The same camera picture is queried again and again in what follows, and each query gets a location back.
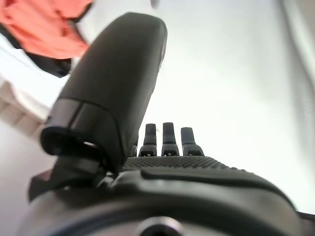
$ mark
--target red fabric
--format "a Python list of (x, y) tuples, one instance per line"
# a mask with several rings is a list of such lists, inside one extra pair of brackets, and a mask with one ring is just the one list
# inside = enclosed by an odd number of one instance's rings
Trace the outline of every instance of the red fabric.
[(0, 0), (0, 22), (27, 52), (56, 59), (81, 56), (88, 45), (67, 23), (93, 0)]

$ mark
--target textured grip surface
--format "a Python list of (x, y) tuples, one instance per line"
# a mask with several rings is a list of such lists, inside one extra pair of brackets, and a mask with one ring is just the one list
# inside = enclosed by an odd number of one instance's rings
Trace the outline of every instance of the textured grip surface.
[(275, 185), (245, 170), (228, 167), (208, 156), (143, 156), (130, 157), (123, 171), (141, 170), (147, 179), (185, 180), (245, 188), (260, 188), (289, 198)]
[(172, 168), (208, 168), (225, 169), (225, 164), (207, 156), (144, 156), (130, 157), (125, 163), (124, 169), (134, 170), (145, 167), (172, 167)]

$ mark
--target orange cloth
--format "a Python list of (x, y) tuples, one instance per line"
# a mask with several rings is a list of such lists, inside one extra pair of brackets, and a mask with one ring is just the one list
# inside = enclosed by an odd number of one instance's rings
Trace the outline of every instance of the orange cloth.
[(27, 52), (56, 59), (81, 56), (86, 42), (67, 23), (93, 0), (0, 0), (0, 23)]

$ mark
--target black plastic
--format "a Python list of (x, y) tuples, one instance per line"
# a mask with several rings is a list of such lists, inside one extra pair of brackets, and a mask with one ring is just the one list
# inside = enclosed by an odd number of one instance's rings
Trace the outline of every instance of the black plastic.
[(17, 236), (89, 235), (152, 216), (188, 221), (231, 236), (303, 235), (295, 209), (273, 191), (145, 179), (139, 171), (130, 171), (121, 173), (111, 188), (59, 190), (35, 199)]
[(183, 156), (189, 156), (189, 155), (204, 156), (203, 150), (195, 142), (192, 128), (190, 127), (182, 128), (181, 136), (182, 136)]
[(170, 122), (163, 123), (163, 145), (161, 156), (179, 156), (174, 133), (174, 124)]
[(113, 172), (130, 155), (154, 90), (167, 30), (159, 18), (127, 13), (93, 42), (64, 86), (41, 134), (60, 155), (65, 142), (92, 143)]
[(146, 125), (146, 133), (139, 156), (157, 156), (157, 128), (155, 124)]

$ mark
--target white wall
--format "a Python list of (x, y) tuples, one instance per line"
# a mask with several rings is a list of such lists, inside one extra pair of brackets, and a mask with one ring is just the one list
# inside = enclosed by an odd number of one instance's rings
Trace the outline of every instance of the white wall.
[(28, 209), (27, 188), (31, 176), (53, 166), (54, 157), (0, 121), (0, 230), (13, 236)]

